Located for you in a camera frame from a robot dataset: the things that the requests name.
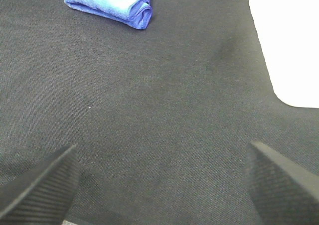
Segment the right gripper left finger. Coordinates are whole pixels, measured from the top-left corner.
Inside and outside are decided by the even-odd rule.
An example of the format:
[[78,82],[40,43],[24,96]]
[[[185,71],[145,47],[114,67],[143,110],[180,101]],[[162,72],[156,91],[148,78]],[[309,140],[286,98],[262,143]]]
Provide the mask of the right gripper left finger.
[[0,188],[2,225],[61,225],[79,183],[76,145],[65,146]]

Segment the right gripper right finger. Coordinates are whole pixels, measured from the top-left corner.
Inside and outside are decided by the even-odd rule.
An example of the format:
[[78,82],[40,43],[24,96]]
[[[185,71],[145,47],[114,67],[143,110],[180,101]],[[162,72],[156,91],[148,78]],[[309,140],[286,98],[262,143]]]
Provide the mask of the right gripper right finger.
[[248,194],[265,225],[317,225],[319,177],[269,146],[247,146]]

